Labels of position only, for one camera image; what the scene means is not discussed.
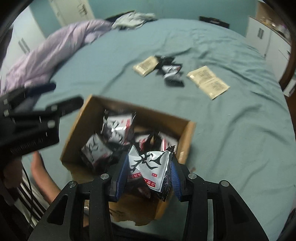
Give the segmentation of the person left hand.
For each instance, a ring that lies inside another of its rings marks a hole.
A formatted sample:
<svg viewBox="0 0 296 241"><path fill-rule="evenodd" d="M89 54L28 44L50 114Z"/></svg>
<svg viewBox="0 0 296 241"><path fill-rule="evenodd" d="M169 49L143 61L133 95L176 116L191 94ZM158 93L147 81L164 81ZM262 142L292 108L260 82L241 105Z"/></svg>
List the person left hand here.
<svg viewBox="0 0 296 241"><path fill-rule="evenodd" d="M16 158L8 163L4 169L4 186L7 189L16 188L23 179L22 158Z"/></svg>

